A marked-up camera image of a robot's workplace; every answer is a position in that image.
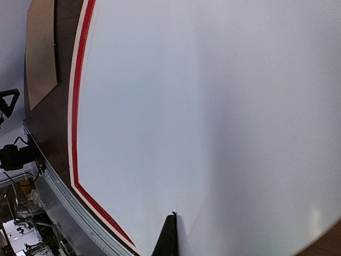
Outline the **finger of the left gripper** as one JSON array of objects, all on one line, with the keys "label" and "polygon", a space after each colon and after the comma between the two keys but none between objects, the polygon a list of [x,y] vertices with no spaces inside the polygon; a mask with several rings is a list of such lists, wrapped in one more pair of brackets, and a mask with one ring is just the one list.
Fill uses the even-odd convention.
[{"label": "finger of the left gripper", "polygon": [[[5,101],[5,97],[11,96],[11,95],[13,97],[12,97],[10,104],[8,104]],[[19,96],[20,96],[20,91],[18,89],[10,89],[6,91],[1,91],[1,112],[7,118],[9,118],[12,115],[14,111],[14,107],[19,99]]]}]

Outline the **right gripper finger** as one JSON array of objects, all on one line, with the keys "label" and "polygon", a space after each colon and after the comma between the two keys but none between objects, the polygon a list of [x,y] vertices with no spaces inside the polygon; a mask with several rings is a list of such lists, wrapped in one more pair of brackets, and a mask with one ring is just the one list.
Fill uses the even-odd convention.
[{"label": "right gripper finger", "polygon": [[165,219],[152,256],[178,256],[177,213]]}]

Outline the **brown cardboard backing board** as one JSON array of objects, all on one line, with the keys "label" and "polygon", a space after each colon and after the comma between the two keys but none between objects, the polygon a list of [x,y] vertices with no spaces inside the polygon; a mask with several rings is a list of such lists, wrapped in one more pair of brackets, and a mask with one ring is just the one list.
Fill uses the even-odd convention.
[{"label": "brown cardboard backing board", "polygon": [[57,85],[54,0],[34,0],[27,11],[25,65],[30,109]]}]

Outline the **red wooden picture frame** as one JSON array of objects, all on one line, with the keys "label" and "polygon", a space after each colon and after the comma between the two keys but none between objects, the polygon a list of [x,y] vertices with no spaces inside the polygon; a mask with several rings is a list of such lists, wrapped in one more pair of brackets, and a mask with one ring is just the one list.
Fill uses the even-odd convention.
[{"label": "red wooden picture frame", "polygon": [[72,189],[77,193],[91,213],[99,218],[97,222],[100,228],[104,229],[104,233],[109,236],[113,242],[111,249],[118,247],[118,254],[139,255],[136,246],[126,233],[121,229],[118,223],[105,211],[97,201],[82,187],[79,182],[78,155],[77,155],[77,128],[78,128],[78,108],[79,108],[79,90],[82,76],[82,68],[84,62],[86,41],[90,29],[95,1],[83,1],[75,43],[72,54],[72,62],[70,68],[69,80],[69,96],[68,96],[68,158],[69,173]]}]

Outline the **canyon woman photo print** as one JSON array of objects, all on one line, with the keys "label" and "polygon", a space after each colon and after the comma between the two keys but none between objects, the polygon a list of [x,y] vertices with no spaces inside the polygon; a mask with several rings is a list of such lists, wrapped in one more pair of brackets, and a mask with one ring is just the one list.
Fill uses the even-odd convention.
[{"label": "canyon woman photo print", "polygon": [[82,188],[150,255],[293,255],[340,219],[340,1],[95,1]]}]

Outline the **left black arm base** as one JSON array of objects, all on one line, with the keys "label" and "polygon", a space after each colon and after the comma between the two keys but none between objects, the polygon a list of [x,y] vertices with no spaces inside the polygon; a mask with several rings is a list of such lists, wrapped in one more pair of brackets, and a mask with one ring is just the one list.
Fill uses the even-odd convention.
[{"label": "left black arm base", "polygon": [[[29,163],[35,163],[37,174],[32,180],[29,180],[27,185],[21,185],[8,175],[8,172],[20,170]],[[1,169],[4,170],[4,175],[12,184],[20,187],[29,187],[35,184],[37,179],[45,172],[46,165],[43,154],[33,142],[31,135],[28,135],[27,141],[18,136],[13,144],[5,145],[1,149]]]}]

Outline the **front aluminium rail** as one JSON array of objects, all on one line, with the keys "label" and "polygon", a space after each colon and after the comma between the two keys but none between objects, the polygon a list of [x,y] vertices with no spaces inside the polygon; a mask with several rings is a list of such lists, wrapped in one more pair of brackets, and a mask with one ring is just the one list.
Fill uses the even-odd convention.
[{"label": "front aluminium rail", "polygon": [[[55,143],[46,137],[46,130],[36,134],[36,130],[26,120],[22,121],[25,141],[31,135],[45,159],[46,170],[37,179],[35,186],[39,199],[47,215],[68,240],[77,255],[120,255],[118,247],[110,248],[113,240],[100,228],[99,218],[80,200],[70,183],[69,158],[66,136],[61,143]],[[35,163],[29,163],[18,170],[24,172],[29,167],[33,178],[37,174]]]}]

